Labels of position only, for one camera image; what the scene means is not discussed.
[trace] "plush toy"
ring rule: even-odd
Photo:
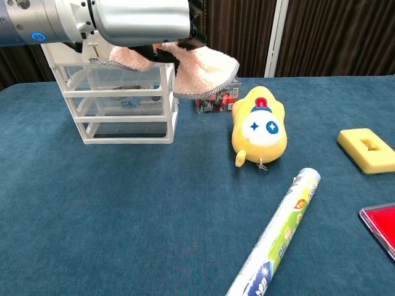
[[[284,106],[267,88],[258,86],[250,90],[233,105],[232,117],[237,167],[249,160],[267,170],[265,163],[283,155],[287,144]]]

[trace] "brown curtain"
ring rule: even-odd
[[[289,0],[276,76],[394,73],[395,0]]]
[[[22,82],[54,81],[39,45],[0,47],[0,90]]]
[[[207,0],[207,45],[240,63],[241,77],[263,77],[276,0]]]

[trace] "yellow sponge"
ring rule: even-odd
[[[367,175],[395,172],[395,151],[368,128],[340,131],[338,144]]]

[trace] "red package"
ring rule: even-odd
[[[363,208],[359,216],[395,260],[395,203]]]

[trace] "blue tablecloth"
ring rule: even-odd
[[[395,76],[242,79],[286,109],[268,173],[235,168],[229,112],[183,101],[171,145],[82,143],[55,83],[0,93],[0,295],[224,295],[301,168],[322,181],[266,293],[394,295],[395,264],[362,207],[395,202],[337,146],[371,128],[395,147]]]

